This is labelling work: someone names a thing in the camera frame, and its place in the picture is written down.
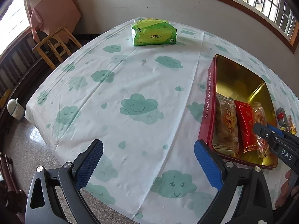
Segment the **person's right hand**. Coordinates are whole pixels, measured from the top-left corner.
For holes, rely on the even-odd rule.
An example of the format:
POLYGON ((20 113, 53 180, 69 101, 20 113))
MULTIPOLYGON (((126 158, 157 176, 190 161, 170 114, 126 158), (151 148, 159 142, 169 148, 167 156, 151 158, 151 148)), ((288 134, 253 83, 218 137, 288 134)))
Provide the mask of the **person's right hand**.
POLYGON ((291 177, 292 173, 293 173, 293 171, 289 170, 285 174, 286 182, 281 187, 281 193, 275 203, 276 208, 282 207, 285 204, 289 193, 291 193, 291 196, 293 197, 294 200, 298 199, 298 186, 295 186, 290 190, 289 182, 290 182, 290 177, 291 177))

